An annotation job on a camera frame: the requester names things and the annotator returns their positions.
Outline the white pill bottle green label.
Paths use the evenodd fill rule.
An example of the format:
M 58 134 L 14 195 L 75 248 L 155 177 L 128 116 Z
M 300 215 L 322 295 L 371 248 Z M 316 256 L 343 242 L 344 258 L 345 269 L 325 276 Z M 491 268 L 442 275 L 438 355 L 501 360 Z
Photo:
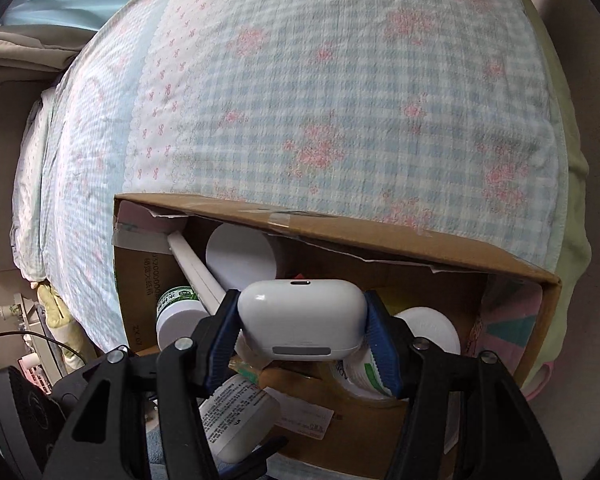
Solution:
M 406 370 L 408 364 L 407 353 L 413 350 L 415 338 L 428 339 L 445 352 L 460 354 L 460 336 L 458 336 L 454 325 L 445 315 L 431 308 L 409 308 L 398 313 L 394 318 L 398 319 L 398 322 L 392 324 L 392 333 L 393 341 L 400 358 L 400 370 L 403 382 L 402 394 L 408 386 Z M 362 346 L 341 361 L 346 364 L 346 367 L 355 367 L 360 372 L 364 370 L 368 378 L 375 377 L 382 385 L 377 375 L 375 362 L 370 354 L 370 347 L 367 344 L 365 332 Z

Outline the green jar white lid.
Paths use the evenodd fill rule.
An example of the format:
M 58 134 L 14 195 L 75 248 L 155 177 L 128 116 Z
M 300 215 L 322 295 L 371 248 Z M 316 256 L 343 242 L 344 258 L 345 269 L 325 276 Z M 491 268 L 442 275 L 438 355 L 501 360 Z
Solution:
M 176 286 L 158 300 L 156 314 L 157 344 L 160 350 L 178 338 L 189 337 L 198 323 L 209 315 L 190 286 Z

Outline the white earbuds case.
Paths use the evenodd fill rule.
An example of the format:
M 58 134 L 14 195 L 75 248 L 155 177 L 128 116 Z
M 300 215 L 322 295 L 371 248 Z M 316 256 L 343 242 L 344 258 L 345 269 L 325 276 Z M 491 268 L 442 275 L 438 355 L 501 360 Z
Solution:
M 362 346 L 367 304 L 343 280 L 260 281 L 238 299 L 242 333 L 263 359 L 338 361 Z

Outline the white lidded round jar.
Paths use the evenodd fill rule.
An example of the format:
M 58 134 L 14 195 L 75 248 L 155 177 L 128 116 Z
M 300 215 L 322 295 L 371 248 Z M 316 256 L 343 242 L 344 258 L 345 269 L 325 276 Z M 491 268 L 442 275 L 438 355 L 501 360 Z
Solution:
M 206 263 L 225 290 L 243 290 L 258 281 L 274 280 L 278 270 L 274 248 L 264 233 L 229 223 L 211 233 Z

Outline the yellow packing tape roll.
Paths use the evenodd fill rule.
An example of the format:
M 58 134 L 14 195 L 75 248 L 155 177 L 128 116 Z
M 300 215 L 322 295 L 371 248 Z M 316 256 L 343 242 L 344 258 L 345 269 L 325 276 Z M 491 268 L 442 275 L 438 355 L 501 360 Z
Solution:
M 375 377 L 368 378 L 364 370 L 346 367 L 342 361 L 329 362 L 327 369 L 336 385 L 358 400 L 387 403 L 396 398 Z

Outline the cardboard box pink lining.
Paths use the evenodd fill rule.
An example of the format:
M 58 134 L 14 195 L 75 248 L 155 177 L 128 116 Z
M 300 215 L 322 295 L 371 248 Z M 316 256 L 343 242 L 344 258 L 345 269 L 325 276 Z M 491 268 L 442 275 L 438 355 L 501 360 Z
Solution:
M 289 280 L 228 292 L 186 359 L 163 355 L 164 382 L 190 373 L 202 392 L 219 385 L 236 341 L 271 360 L 268 380 L 337 413 L 324 437 L 294 434 L 296 460 L 370 479 L 435 479 L 444 463 L 452 393 L 460 397 L 457 479 L 556 479 L 550 444 L 521 391 L 562 289 L 559 278 L 490 244 L 407 226 L 276 210 L 187 194 L 121 194 L 114 270 L 131 348 L 156 341 L 150 315 L 160 292 L 184 276 L 157 238 L 184 226 L 193 244 L 228 224 L 278 237 Z M 503 312 L 530 289 L 538 316 L 516 364 L 492 349 L 456 356 L 416 336 L 379 295 L 428 292 L 468 326 Z

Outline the cluttered side shelf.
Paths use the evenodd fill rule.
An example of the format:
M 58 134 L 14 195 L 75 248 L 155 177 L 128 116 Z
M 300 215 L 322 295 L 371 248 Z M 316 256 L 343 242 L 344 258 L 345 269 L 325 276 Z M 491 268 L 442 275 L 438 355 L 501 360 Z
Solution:
M 97 358 L 97 351 L 65 301 L 49 282 L 33 283 L 36 299 L 15 294 L 0 307 L 3 321 L 16 320 L 27 347 L 18 360 L 24 378 L 45 393 L 61 378 Z

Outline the white pillow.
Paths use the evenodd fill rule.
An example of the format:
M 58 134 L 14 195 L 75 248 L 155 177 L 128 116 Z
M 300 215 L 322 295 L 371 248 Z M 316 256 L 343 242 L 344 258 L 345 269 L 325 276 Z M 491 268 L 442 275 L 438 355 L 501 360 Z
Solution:
M 45 278 L 43 198 L 47 161 L 53 146 L 53 92 L 44 91 L 26 119 L 12 189 L 10 247 L 15 266 L 28 282 Z

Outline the checkered floral bed quilt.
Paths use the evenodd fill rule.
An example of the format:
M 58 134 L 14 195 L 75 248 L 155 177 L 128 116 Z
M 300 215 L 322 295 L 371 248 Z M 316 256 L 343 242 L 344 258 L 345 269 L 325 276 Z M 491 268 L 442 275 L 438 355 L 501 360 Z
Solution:
M 104 349 L 120 193 L 190 193 L 482 240 L 562 280 L 591 260 L 588 164 L 530 0 L 131 0 L 38 114 L 18 255 Z

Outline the beige bed headboard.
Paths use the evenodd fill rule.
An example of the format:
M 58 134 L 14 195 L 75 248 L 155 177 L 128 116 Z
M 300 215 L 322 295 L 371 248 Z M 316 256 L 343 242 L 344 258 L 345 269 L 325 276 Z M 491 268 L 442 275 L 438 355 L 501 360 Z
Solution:
M 9 239 L 12 189 L 30 110 L 93 36 L 58 25 L 0 26 L 0 272 L 16 268 Z

